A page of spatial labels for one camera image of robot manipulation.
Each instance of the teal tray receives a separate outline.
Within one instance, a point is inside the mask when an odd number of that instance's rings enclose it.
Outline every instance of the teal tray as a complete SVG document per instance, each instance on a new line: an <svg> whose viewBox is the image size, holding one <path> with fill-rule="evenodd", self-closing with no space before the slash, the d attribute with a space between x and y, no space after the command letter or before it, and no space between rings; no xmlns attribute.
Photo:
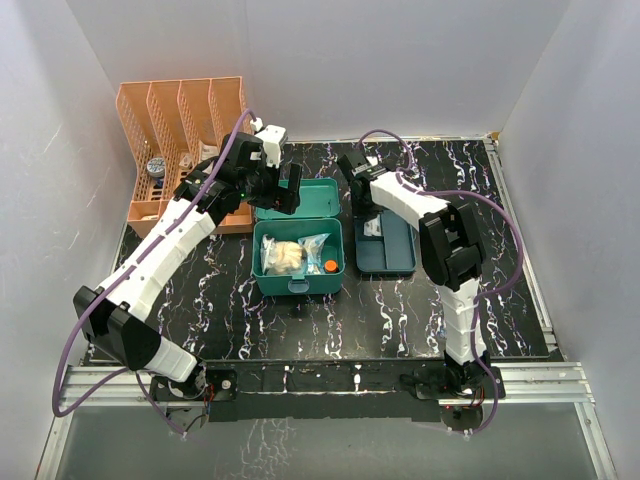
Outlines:
<svg viewBox="0 0 640 480"><path fill-rule="evenodd" d="M381 237L364 234L363 218L354 218L356 265L362 273L408 276L416 271L411 226L391 210L380 214Z"/></svg>
<svg viewBox="0 0 640 480"><path fill-rule="evenodd" d="M336 293L342 288L344 277L344 245L340 214L338 184L332 178L303 179L300 182L300 206L293 215L273 210L256 209L253 230L253 259L251 272L263 295L314 295ZM335 260L338 272L318 275L264 275L260 261L262 237L295 242L301 237L329 233L322 249L322 263Z"/></svg>

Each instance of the orange cap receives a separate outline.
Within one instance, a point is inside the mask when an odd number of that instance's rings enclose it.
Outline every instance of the orange cap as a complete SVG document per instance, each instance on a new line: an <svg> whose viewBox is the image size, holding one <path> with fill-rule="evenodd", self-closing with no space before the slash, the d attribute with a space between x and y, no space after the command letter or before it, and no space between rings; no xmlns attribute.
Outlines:
<svg viewBox="0 0 640 480"><path fill-rule="evenodd" d="M338 271L338 262L335 260L327 260L324 264L324 271L327 273L336 273Z"/></svg>

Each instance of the orange desk organizer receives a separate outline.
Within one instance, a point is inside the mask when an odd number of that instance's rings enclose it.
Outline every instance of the orange desk organizer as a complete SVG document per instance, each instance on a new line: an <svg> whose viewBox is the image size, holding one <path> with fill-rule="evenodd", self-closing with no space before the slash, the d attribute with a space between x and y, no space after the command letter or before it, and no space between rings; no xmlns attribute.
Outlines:
<svg viewBox="0 0 640 480"><path fill-rule="evenodd" d="M144 238L180 181L200 163L203 152L220 150L224 136L247 108L242 77L123 83L116 107L138 169L127 221ZM248 119L243 131L251 132ZM165 161L161 187L146 170L154 157ZM242 204L214 233L251 231L253 211Z"/></svg>

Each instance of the box handle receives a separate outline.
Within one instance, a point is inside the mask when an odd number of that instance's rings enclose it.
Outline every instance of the box handle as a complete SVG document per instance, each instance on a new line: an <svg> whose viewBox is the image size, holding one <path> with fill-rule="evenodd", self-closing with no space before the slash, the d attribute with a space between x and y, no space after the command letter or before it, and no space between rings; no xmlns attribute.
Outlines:
<svg viewBox="0 0 640 480"><path fill-rule="evenodd" d="M306 293L309 290L309 282L307 280L289 280L289 291L291 293Z"/></svg>

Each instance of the plastic bag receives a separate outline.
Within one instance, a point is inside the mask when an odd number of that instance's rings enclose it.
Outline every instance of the plastic bag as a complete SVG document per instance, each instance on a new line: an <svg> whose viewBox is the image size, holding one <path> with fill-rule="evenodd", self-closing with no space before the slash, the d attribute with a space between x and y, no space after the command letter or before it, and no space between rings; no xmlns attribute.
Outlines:
<svg viewBox="0 0 640 480"><path fill-rule="evenodd" d="M304 268L306 275L318 275L324 273L322 266L322 247L330 233L321 233L319 235L311 235L310 237L302 237L298 239L298 244L307 254L307 262Z"/></svg>
<svg viewBox="0 0 640 480"><path fill-rule="evenodd" d="M264 275L299 275L305 272L307 253L296 242L279 242L264 235L260 246Z"/></svg>

